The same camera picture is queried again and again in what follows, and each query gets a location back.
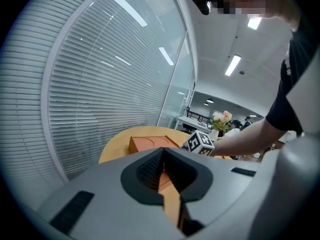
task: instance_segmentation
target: ceiling light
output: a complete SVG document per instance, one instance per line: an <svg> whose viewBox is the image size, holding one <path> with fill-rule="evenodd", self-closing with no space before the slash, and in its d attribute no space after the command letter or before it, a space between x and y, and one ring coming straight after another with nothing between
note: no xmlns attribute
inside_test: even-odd
<svg viewBox="0 0 320 240"><path fill-rule="evenodd" d="M103 64L106 64L106 65L114 68L114 66L112 66L112 65L110 65L110 64L108 64L108 63L106 63L106 62L104 62L104 61L102 61L102 60L101 60L101 62L102 62Z"/></svg>
<svg viewBox="0 0 320 240"><path fill-rule="evenodd" d="M145 27L147 23L145 20L128 4L125 0L114 0L118 3L123 9L125 9L142 27Z"/></svg>
<svg viewBox="0 0 320 240"><path fill-rule="evenodd" d="M241 57L239 55L234 55L228 69L225 72L225 75L230 76L231 73L235 70L240 60L241 60Z"/></svg>
<svg viewBox="0 0 320 240"><path fill-rule="evenodd" d="M126 63L126 64L128 64L129 66L131 66L131 64L129 64L128 62L126 62L124 59L122 59L122 58L119 58L118 56L115 56L118 60L120 60L120 61L122 61L122 62L124 62L124 63Z"/></svg>
<svg viewBox="0 0 320 240"><path fill-rule="evenodd" d="M173 65L173 61L170 59L168 53L166 52L165 48L163 47L159 47L160 52L162 53L162 55L164 56L164 58L166 59L166 61L169 63L169 65Z"/></svg>
<svg viewBox="0 0 320 240"><path fill-rule="evenodd" d="M251 16L248 23L248 27L256 30L260 24L260 21L261 21L260 17Z"/></svg>

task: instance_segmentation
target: white cube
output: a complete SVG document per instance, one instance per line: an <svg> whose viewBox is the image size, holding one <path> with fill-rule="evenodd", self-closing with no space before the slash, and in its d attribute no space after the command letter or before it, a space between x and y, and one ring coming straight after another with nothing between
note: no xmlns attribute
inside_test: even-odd
<svg viewBox="0 0 320 240"><path fill-rule="evenodd" d="M209 156L215 148L208 134L197 130L188 137L187 143L190 152L203 156Z"/></svg>

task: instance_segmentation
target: desk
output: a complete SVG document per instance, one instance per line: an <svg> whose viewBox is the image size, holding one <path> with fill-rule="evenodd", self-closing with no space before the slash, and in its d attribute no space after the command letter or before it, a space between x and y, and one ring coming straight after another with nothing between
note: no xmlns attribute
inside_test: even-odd
<svg viewBox="0 0 320 240"><path fill-rule="evenodd" d="M99 164L113 159L118 159L129 155L130 137L157 137L167 135L171 140L181 147L186 142L189 134L160 126L139 126L126 129L114 136L104 147ZM169 220L177 225L180 210L180 195L176 188L170 184L168 187L159 192L164 199L164 213Z"/></svg>
<svg viewBox="0 0 320 240"><path fill-rule="evenodd" d="M204 131L207 134L211 133L211 130L209 130L206 126L202 126L198 124L197 120L191 119L190 117L186 117L186 116L181 116L176 119L176 124L174 127L175 130L178 128L179 122L182 122L183 124L197 128L201 131Z"/></svg>

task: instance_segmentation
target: vase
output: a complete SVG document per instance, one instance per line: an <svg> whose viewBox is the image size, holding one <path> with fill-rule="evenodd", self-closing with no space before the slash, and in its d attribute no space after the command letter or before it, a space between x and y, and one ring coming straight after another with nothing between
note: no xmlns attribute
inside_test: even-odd
<svg viewBox="0 0 320 240"><path fill-rule="evenodd" d="M218 139L218 135L219 135L219 131L215 130L215 129L212 129L210 134L209 134L210 140L215 142Z"/></svg>

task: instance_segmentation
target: window blinds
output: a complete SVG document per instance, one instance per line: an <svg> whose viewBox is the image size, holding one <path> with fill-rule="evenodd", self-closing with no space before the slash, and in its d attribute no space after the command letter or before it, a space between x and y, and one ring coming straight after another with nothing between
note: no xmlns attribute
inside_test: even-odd
<svg viewBox="0 0 320 240"><path fill-rule="evenodd" d="M84 1L31 0L1 50L2 172L17 197L33 209L63 185L42 127L42 77L57 35Z"/></svg>
<svg viewBox="0 0 320 240"><path fill-rule="evenodd" d="M98 163L117 133L157 124L185 33L174 0L94 0L77 18L48 95L52 140L69 179Z"/></svg>

